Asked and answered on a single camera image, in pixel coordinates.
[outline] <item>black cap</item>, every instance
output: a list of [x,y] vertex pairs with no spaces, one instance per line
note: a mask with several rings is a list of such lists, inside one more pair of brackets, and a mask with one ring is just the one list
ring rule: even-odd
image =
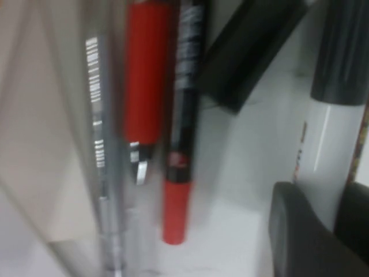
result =
[[369,1],[330,0],[311,97],[365,104],[369,82]]
[[304,0],[247,0],[206,54],[196,87],[237,113],[308,10]]

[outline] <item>red marker cap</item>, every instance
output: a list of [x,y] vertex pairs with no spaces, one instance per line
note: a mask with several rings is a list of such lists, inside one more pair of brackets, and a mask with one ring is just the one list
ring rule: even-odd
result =
[[163,241],[168,244],[185,241],[191,184],[165,182]]

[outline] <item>black marker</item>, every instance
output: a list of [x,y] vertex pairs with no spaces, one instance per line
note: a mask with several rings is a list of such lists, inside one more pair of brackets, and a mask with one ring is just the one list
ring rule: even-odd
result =
[[164,185],[163,240],[173,245],[181,244],[185,239],[199,104],[193,80],[205,52],[208,9],[208,0],[180,1]]

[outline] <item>red pen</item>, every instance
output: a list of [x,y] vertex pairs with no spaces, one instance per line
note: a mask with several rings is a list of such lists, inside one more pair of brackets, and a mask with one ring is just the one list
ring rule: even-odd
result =
[[123,133],[138,185],[161,135],[171,11],[168,1],[129,4]]

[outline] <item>red pen cap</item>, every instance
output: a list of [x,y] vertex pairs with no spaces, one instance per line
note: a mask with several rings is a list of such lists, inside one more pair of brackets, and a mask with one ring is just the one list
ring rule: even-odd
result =
[[178,245],[185,241],[191,183],[165,182],[163,241]]
[[129,6],[123,102],[129,142],[154,144],[160,137],[171,10],[164,2]]

